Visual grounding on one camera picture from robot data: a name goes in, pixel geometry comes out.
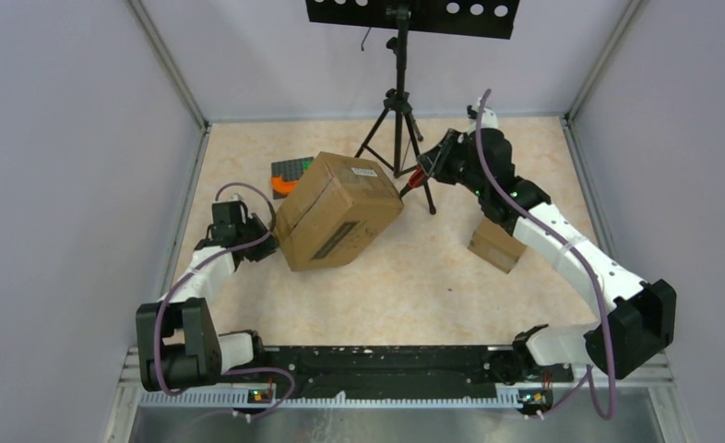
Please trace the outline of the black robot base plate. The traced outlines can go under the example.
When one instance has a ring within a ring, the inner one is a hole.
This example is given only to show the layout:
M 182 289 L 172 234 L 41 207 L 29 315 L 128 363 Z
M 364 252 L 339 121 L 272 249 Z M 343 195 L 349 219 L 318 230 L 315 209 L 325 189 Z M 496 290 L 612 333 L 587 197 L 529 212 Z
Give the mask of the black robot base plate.
M 411 401 L 491 399 L 506 386 L 572 382 L 570 368 L 525 367 L 509 345 L 266 347 L 244 373 L 221 383 L 262 383 L 294 400 Z

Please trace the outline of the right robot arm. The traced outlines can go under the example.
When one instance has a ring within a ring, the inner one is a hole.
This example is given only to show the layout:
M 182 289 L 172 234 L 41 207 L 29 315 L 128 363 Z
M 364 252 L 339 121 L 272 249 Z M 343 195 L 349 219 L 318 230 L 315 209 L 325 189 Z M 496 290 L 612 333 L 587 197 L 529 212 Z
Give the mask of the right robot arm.
M 551 365 L 570 364 L 594 365 L 620 380 L 673 343 L 677 294 L 672 286 L 624 269 L 578 231 L 546 192 L 517 175 L 512 145 L 502 131 L 450 129 L 417 164 L 412 181 L 466 187 L 485 218 L 550 262 L 597 318 L 519 333 L 512 355 L 519 377 L 536 380 Z

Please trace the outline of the small cardboard box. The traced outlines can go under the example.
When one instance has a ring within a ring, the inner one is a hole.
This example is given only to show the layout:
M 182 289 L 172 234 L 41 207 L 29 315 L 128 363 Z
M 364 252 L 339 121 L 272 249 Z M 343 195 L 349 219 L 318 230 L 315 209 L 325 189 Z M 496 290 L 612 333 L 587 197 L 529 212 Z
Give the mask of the small cardboard box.
M 527 247 L 502 227 L 483 218 L 470 238 L 468 250 L 504 273 L 518 263 Z

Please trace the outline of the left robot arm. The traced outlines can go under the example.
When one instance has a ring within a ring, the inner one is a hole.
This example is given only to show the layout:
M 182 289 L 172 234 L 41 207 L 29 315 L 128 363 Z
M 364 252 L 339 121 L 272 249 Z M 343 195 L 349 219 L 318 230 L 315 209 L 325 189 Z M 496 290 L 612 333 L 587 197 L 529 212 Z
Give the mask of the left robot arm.
M 229 369 L 250 382 L 266 373 L 258 333 L 219 334 L 209 306 L 243 261 L 275 253 L 276 239 L 241 200 L 215 202 L 211 215 L 186 271 L 157 301 L 137 309 L 140 381 L 147 391 L 176 395 L 211 386 Z

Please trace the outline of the large cardboard box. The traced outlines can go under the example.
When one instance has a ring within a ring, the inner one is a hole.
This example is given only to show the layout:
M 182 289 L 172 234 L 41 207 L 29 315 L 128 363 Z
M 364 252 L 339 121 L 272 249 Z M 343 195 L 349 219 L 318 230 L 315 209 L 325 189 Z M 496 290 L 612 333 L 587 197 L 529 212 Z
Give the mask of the large cardboard box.
M 276 212 L 275 236 L 293 272 L 350 264 L 404 204 L 377 162 L 321 151 Z

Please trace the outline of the red black utility knife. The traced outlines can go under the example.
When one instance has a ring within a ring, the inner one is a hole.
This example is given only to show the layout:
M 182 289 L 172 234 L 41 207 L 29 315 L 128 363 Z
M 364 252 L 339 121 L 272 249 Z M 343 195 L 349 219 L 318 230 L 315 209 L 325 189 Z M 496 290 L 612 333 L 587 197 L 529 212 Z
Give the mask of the red black utility knife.
M 423 186 L 427 179 L 428 175 L 425 173 L 423 168 L 418 167 L 410 176 L 407 183 L 400 189 L 399 197 L 404 198 L 413 189 Z

